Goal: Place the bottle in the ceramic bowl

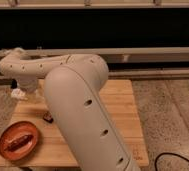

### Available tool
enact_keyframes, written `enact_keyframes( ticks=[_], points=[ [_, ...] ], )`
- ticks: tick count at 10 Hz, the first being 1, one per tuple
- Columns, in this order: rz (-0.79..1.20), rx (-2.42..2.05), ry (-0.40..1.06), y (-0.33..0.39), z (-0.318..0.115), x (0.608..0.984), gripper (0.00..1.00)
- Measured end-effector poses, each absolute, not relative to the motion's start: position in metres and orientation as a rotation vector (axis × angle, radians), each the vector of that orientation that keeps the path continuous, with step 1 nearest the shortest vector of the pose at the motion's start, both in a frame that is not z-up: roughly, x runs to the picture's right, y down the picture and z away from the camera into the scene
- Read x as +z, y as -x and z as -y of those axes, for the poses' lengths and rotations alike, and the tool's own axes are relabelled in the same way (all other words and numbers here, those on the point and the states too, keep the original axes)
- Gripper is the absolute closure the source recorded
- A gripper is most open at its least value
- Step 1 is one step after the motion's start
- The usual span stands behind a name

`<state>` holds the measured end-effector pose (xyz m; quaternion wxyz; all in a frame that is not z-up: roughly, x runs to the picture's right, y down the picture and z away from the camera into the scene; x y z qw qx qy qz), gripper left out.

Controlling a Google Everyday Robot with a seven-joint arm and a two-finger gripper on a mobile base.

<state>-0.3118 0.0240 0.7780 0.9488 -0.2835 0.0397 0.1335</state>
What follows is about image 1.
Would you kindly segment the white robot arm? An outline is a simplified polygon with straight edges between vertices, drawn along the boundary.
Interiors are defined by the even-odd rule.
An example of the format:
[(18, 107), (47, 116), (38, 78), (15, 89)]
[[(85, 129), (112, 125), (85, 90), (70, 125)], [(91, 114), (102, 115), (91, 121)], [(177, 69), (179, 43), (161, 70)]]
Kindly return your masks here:
[(141, 171), (100, 99), (109, 73), (101, 56), (33, 59), (15, 48), (0, 60), (0, 73), (26, 92), (44, 80), (46, 105), (82, 171)]

